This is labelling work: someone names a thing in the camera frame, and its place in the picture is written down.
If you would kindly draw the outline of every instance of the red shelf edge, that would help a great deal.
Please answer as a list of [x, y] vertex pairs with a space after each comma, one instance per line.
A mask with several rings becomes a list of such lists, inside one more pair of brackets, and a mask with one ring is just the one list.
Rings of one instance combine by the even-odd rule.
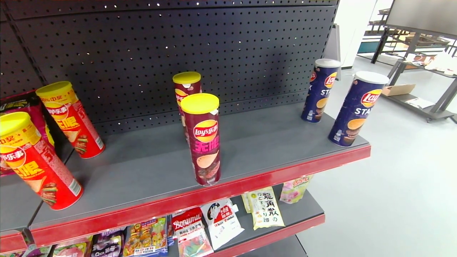
[[255, 239], [246, 241], [244, 243], [232, 246], [225, 250], [215, 252], [210, 254], [210, 257], [227, 257], [227, 256], [238, 256], [252, 250], [261, 248], [263, 246], [267, 246], [272, 244], [276, 241], [284, 239], [286, 237], [290, 237], [299, 233], [301, 231], [307, 230], [309, 228], [318, 226], [325, 222], [325, 214], [321, 214], [309, 220], [302, 221], [300, 223], [285, 227], [283, 229], [277, 230], [275, 232], [266, 234], [264, 236], [257, 237]]
[[284, 183], [300, 176], [336, 168], [368, 158], [370, 157], [370, 152], [371, 146], [367, 145], [336, 155], [218, 184], [213, 187], [201, 187], [189, 193], [95, 215], [86, 219], [35, 229], [31, 228], [31, 232], [38, 247], [48, 246], [82, 236], [97, 234], [107, 229], [138, 223], [152, 217], [171, 214], [181, 209], [201, 206], [219, 199], [241, 195], [247, 191]]
[[26, 249], [27, 244], [19, 231], [16, 234], [0, 237], [0, 254], [25, 251]]

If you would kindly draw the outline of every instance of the red chip can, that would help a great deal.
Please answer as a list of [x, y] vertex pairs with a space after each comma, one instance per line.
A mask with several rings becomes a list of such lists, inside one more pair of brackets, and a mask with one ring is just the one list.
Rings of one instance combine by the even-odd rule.
[[65, 209], [83, 194], [81, 185], [26, 112], [0, 117], [0, 155], [51, 209]]
[[181, 108], [186, 121], [195, 179], [212, 186], [221, 177], [219, 151], [219, 98], [198, 93], [184, 98]]
[[189, 135], [187, 134], [186, 122], [181, 109], [181, 101], [189, 95], [202, 92], [202, 85], [200, 83], [201, 78], [202, 76], [200, 73], [195, 71], [181, 72], [173, 76], [176, 102], [178, 103], [179, 115], [181, 116], [184, 135], [186, 136], [187, 142], [189, 142]]
[[44, 86], [37, 89], [36, 94], [81, 158], [92, 158], [105, 150], [105, 144], [87, 117], [70, 82], [61, 81]]

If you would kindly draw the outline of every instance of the lay's stax can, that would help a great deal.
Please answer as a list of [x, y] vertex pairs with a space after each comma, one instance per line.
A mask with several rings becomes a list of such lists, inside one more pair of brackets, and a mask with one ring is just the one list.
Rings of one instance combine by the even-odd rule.
[[329, 139], [351, 146], [389, 78], [375, 72], [358, 71], [333, 124]]
[[51, 209], [65, 209], [83, 194], [81, 185], [26, 112], [0, 117], [0, 155]]
[[52, 83], [37, 89], [36, 94], [81, 158], [92, 158], [105, 150], [70, 82]]
[[185, 97], [202, 92], [200, 79], [202, 76], [195, 71], [181, 72], [173, 76], [175, 83], [175, 96], [178, 103], [179, 115], [181, 116], [182, 126], [184, 127], [184, 135], [189, 143], [189, 134], [187, 134], [186, 121], [181, 109], [181, 101]]
[[309, 123], [320, 121], [340, 66], [341, 62], [337, 60], [316, 60], [303, 107], [302, 120]]
[[211, 186], [221, 177], [219, 151], [219, 98], [199, 93], [184, 98], [181, 108], [186, 119], [195, 179]]

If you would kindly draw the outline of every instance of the white rabbit candy bag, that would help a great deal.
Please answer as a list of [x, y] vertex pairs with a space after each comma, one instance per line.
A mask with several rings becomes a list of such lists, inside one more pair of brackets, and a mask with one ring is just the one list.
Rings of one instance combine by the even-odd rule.
[[205, 204], [200, 208], [208, 225], [214, 250], [243, 232], [229, 198]]

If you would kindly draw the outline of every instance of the candy bag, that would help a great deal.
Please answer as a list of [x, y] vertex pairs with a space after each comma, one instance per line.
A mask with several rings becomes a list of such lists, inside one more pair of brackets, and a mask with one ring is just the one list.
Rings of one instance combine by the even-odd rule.
[[92, 249], [92, 236], [73, 239], [56, 245], [53, 257], [89, 257]]
[[296, 203], [305, 194], [308, 183], [313, 175], [302, 176], [291, 181], [287, 181], [282, 186], [280, 201], [285, 203]]
[[124, 257], [168, 255], [166, 218], [130, 225], [127, 233]]
[[200, 207], [208, 224], [213, 249], [217, 250], [239, 235], [244, 229], [233, 210], [232, 201], [223, 199]]
[[167, 216], [167, 243], [168, 246], [175, 244], [175, 230], [173, 229], [173, 224], [171, 223], [171, 215]]
[[97, 243], [93, 245], [90, 257], [119, 257], [124, 246], [123, 228], [113, 229], [98, 235]]
[[[0, 115], [12, 112], [28, 113], [41, 136], [54, 149], [54, 140], [49, 133], [48, 125], [44, 120], [42, 103], [40, 98], [38, 98], [35, 94], [35, 91], [29, 91], [0, 99]], [[14, 173], [14, 170], [12, 170], [0, 156], [0, 177]]]
[[178, 236], [180, 257], [203, 257], [213, 253], [202, 223], [202, 211], [195, 207], [172, 215]]
[[251, 209], [249, 207], [248, 193], [242, 194], [241, 199], [243, 200], [243, 204], [244, 204], [244, 208], [246, 209], [246, 213], [251, 213]]
[[272, 187], [248, 193], [254, 230], [258, 228], [284, 227], [281, 212]]

